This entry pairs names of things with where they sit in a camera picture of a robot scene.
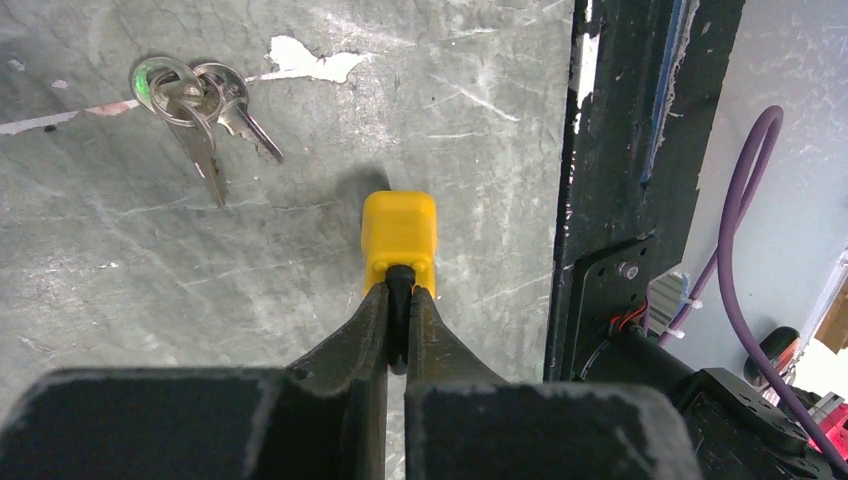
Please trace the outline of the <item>yellow padlock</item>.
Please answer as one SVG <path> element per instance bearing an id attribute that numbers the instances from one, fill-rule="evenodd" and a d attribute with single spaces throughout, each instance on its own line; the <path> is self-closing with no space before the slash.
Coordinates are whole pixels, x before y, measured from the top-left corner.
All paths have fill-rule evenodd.
<path id="1" fill-rule="evenodd" d="M 388 289 L 387 355 L 391 371 L 408 369 L 414 289 L 436 291 L 438 245 L 435 200 L 420 191 L 377 191 L 367 196 L 361 220 L 365 289 Z"/>

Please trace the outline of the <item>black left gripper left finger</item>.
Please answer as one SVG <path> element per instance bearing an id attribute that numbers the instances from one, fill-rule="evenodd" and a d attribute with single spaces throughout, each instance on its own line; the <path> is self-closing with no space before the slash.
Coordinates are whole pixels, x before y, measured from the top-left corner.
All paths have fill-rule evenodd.
<path id="1" fill-rule="evenodd" d="M 1 429 L 5 479 L 381 479 L 389 291 L 285 367 L 50 372 Z"/>

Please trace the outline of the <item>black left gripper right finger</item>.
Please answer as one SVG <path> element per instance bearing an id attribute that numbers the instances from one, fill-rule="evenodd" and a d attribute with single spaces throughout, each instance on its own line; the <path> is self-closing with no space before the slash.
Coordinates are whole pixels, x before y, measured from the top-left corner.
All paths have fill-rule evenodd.
<path id="1" fill-rule="evenodd" d="M 411 297 L 405 392 L 409 479 L 698 479 L 668 398 L 620 383 L 508 383 Z"/>

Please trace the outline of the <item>keys of yellow padlock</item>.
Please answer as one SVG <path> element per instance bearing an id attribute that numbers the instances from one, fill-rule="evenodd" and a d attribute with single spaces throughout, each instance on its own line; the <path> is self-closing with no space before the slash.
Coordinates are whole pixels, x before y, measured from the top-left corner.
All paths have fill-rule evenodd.
<path id="1" fill-rule="evenodd" d="M 252 143 L 267 161 L 284 161 L 282 150 L 249 112 L 247 81 L 230 66 L 190 66 L 149 56 L 133 66 L 130 87 L 135 100 L 168 125 L 219 207 L 226 203 L 226 184 L 215 158 L 214 125 Z"/>

